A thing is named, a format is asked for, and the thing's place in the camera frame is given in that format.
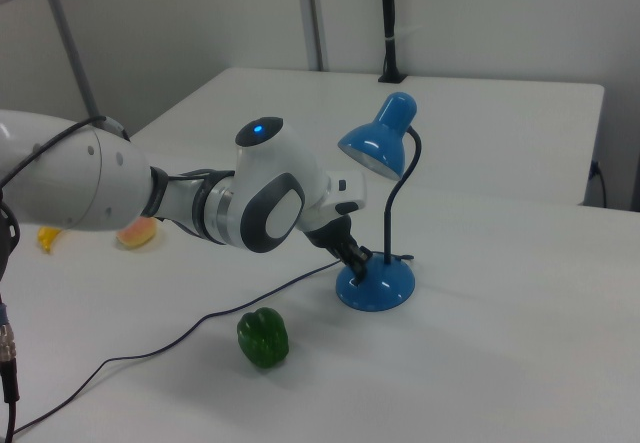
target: blue desk lamp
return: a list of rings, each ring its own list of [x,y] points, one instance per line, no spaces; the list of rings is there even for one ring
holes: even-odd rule
[[[384,253],[374,253],[367,261],[367,276],[357,282],[349,267],[338,275],[336,292],[348,306],[363,311],[383,311],[403,303],[415,288],[411,268],[391,254],[391,205],[420,159],[422,143],[410,126],[416,115],[415,100],[406,93],[393,93],[372,123],[344,136],[338,146],[351,158],[376,173],[398,181],[384,210]],[[415,141],[413,159],[404,171],[402,137],[409,133]]]

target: metal connector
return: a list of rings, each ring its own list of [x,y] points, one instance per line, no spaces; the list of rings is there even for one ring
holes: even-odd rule
[[[9,323],[0,326],[0,363],[16,358],[16,344]]]

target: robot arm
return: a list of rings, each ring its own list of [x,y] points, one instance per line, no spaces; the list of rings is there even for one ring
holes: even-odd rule
[[[0,111],[0,175],[70,122]],[[266,252],[297,227],[364,276],[348,213],[365,204],[359,172],[325,172],[280,118],[262,118],[236,136],[233,171],[169,176],[134,145],[93,127],[62,140],[4,192],[18,221],[59,228],[117,230],[136,217],[176,222],[201,238]]]

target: table surface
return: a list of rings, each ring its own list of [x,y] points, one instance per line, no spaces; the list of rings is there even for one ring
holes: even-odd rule
[[[342,169],[349,160],[337,141],[372,121],[394,91],[418,104],[412,126],[424,151],[411,184],[550,203],[584,200],[604,95],[598,85],[420,77],[385,85],[374,75],[230,69],[135,141],[147,152],[233,166],[238,129],[279,116],[325,167]]]
[[[219,140],[188,141],[202,124],[189,105],[157,125],[162,133],[175,118],[184,138],[167,143],[153,124],[134,143],[169,170],[233,158]],[[353,234],[377,249],[391,185],[367,182]],[[138,250],[119,248],[113,233],[67,232],[43,255],[36,231],[23,228],[3,279],[19,425],[68,397],[102,360],[157,349],[202,315],[333,261],[299,232],[259,255],[166,223]],[[394,251],[416,257],[405,304],[352,310],[335,294],[339,268],[325,270],[257,305],[286,322],[282,365],[258,370],[246,360],[241,313],[213,319],[162,356],[108,366],[19,441],[635,441],[638,234],[633,213],[407,185],[393,234]]]

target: yellow object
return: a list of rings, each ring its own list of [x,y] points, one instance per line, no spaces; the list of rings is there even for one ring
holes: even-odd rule
[[[48,226],[40,227],[38,230],[38,242],[44,251],[51,253],[51,244],[61,231],[58,228],[49,228]]]
[[[156,227],[157,220],[155,218],[141,216],[130,226],[116,233],[116,238],[127,248],[137,248],[155,236]]]

